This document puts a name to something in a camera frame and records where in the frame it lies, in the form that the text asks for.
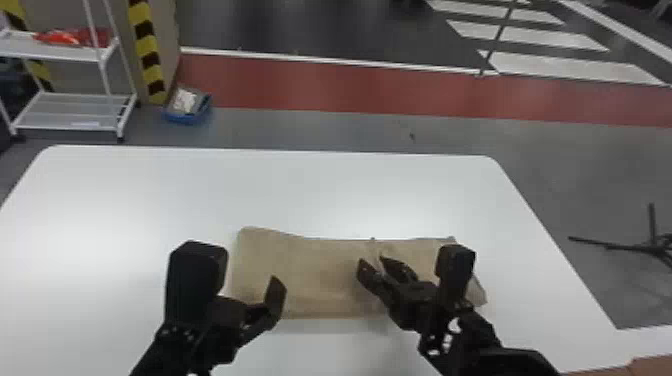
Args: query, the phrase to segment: metal shelf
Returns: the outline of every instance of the metal shelf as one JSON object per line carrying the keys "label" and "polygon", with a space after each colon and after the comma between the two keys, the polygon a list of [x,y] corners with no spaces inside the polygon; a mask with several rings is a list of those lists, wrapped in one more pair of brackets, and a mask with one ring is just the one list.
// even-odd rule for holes
{"label": "metal shelf", "polygon": [[[94,46],[100,46],[98,33],[91,11],[90,0],[82,0],[91,40]],[[109,0],[98,0],[112,29],[112,38],[105,48],[69,47],[44,44],[35,40],[35,33],[4,28],[0,30],[0,56],[20,58],[26,65],[28,59],[48,61],[75,61],[96,63],[100,71],[105,94],[64,94],[45,91],[41,81],[31,73],[39,88],[37,94],[12,120],[0,98],[0,118],[7,124],[12,136],[20,136],[21,129],[59,129],[76,131],[114,131],[117,142],[124,140],[124,127],[131,111],[138,101],[131,69],[126,60],[124,49],[119,46],[119,30],[112,17]],[[119,49],[126,78],[131,86],[129,94],[112,94],[107,76],[107,61],[116,49]]]}
{"label": "metal shelf", "polygon": [[14,119],[16,129],[123,130],[137,96],[39,92]]}
{"label": "metal shelf", "polygon": [[[54,46],[33,39],[35,33],[4,28],[0,30],[0,56],[51,61],[81,61],[97,63],[96,49],[92,47]],[[119,46],[119,38],[100,48],[100,63],[105,64]]]}

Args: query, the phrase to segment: hazard stripe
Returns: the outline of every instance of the hazard stripe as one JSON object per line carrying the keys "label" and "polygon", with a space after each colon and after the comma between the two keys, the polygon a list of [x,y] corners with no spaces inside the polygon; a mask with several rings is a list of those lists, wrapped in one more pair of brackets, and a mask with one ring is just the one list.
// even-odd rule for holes
{"label": "hazard stripe", "polygon": [[129,0],[128,6],[128,20],[135,32],[135,51],[138,54],[149,101],[163,104],[168,93],[163,80],[159,43],[154,34],[152,10],[147,0]]}
{"label": "hazard stripe", "polygon": [[[0,0],[0,10],[5,12],[9,25],[19,31],[28,31],[26,13],[23,11],[19,0]],[[44,90],[54,91],[51,83],[49,69],[40,60],[28,61],[27,68],[42,84]]]}

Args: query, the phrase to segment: white line on floor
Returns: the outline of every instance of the white line on floor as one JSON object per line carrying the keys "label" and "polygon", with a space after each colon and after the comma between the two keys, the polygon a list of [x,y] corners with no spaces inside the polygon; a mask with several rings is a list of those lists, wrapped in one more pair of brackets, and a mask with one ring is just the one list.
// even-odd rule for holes
{"label": "white line on floor", "polygon": [[[473,14],[477,16],[497,17],[497,18],[503,18],[506,15],[506,11],[508,9],[507,7],[461,3],[458,1],[450,1],[450,0],[430,0],[428,1],[428,4],[431,5],[432,8],[434,8],[434,10],[438,11]],[[544,22],[557,25],[564,25],[564,22],[550,15],[549,13],[540,12],[536,10],[515,9],[513,13],[511,13],[511,19],[519,21],[534,21],[534,22]]]}
{"label": "white line on floor", "polygon": [[[503,3],[510,3],[511,0],[493,0],[493,1],[501,1]],[[530,5],[530,2],[527,0],[516,0],[516,4],[523,4],[523,5]]]}
{"label": "white line on floor", "polygon": [[495,52],[490,64],[501,73],[668,86],[636,65],[609,61]]}
{"label": "white line on floor", "polygon": [[631,42],[638,44],[642,48],[659,56],[660,58],[666,60],[667,62],[672,63],[672,49],[670,49],[666,45],[652,38],[649,38],[646,35],[640,33],[639,31],[634,30],[628,26],[625,26],[622,23],[605,16],[604,14],[578,1],[559,0],[559,2],[564,6],[566,6],[567,8],[570,8],[573,11],[593,20],[594,22],[599,23],[600,25],[610,29],[616,34],[621,35],[622,37],[630,40]]}
{"label": "white line on floor", "polygon": [[[494,39],[499,30],[498,25],[488,25],[474,22],[447,20],[448,24],[460,35],[474,39]],[[583,34],[566,33],[561,31],[545,31],[523,29],[507,26],[504,28],[501,40],[544,46],[583,48],[588,50],[609,51],[608,48],[595,42]]]}
{"label": "white line on floor", "polygon": [[[464,73],[464,74],[477,74],[479,72],[479,70],[476,68],[443,67],[439,65],[388,63],[380,61],[336,59],[330,57],[270,54],[270,53],[234,51],[234,50],[217,50],[217,49],[200,48],[200,47],[182,47],[181,51],[183,54],[188,55],[228,56],[228,57],[240,57],[247,59],[265,59],[265,60],[295,61],[295,62],[319,63],[319,64],[352,65],[358,67],[390,68],[390,69],[425,71],[425,72],[449,72],[449,73]],[[486,70],[484,74],[488,76],[493,76],[497,75],[497,72],[494,70]]]}

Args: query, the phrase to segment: red floor stripe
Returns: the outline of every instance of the red floor stripe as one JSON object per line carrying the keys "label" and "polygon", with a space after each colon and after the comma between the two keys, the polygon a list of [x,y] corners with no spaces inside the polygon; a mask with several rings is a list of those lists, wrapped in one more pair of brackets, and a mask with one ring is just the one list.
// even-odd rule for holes
{"label": "red floor stripe", "polygon": [[672,127],[668,88],[205,55],[177,79],[218,107]]}

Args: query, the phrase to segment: beige cloth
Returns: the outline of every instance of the beige cloth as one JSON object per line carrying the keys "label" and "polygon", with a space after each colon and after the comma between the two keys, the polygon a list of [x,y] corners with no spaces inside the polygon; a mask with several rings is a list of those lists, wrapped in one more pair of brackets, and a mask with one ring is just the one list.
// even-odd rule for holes
{"label": "beige cloth", "polygon": [[[246,227],[233,252],[229,293],[246,303],[264,298],[271,275],[287,287],[283,318],[342,318],[385,313],[380,300],[357,281],[357,263],[365,259],[382,271],[379,256],[403,261],[420,280],[438,283],[434,265],[439,248],[454,238],[408,240],[334,240],[304,238],[279,231]],[[467,299],[486,303],[485,291],[473,277]]]}

